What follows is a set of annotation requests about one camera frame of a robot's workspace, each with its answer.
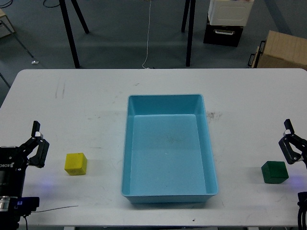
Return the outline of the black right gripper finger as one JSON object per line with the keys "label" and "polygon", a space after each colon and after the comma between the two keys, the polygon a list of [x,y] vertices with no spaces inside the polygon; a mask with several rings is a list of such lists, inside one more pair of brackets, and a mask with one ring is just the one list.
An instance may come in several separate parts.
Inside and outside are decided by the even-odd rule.
{"label": "black right gripper finger", "polygon": [[291,120],[284,121],[285,131],[278,144],[288,164],[307,163],[307,140],[295,134]]}

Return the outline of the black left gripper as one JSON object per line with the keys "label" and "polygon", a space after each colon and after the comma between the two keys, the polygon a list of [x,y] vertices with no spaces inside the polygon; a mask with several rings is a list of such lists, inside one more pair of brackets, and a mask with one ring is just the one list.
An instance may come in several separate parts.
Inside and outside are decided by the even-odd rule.
{"label": "black left gripper", "polygon": [[[37,148],[36,154],[30,158],[28,155]],[[33,122],[31,137],[22,144],[17,151],[17,147],[0,148],[0,196],[21,197],[24,187],[25,166],[35,166],[43,168],[49,143],[40,133],[40,123]]]}

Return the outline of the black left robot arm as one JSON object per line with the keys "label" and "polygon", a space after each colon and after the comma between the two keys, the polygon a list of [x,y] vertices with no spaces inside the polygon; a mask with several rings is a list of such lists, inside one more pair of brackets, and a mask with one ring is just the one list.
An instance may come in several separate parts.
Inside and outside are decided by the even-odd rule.
{"label": "black left robot arm", "polygon": [[31,137],[19,147],[0,148],[0,228],[16,230],[21,217],[39,207],[39,197],[22,197],[28,166],[43,168],[49,143],[40,133],[40,123],[33,122]]}

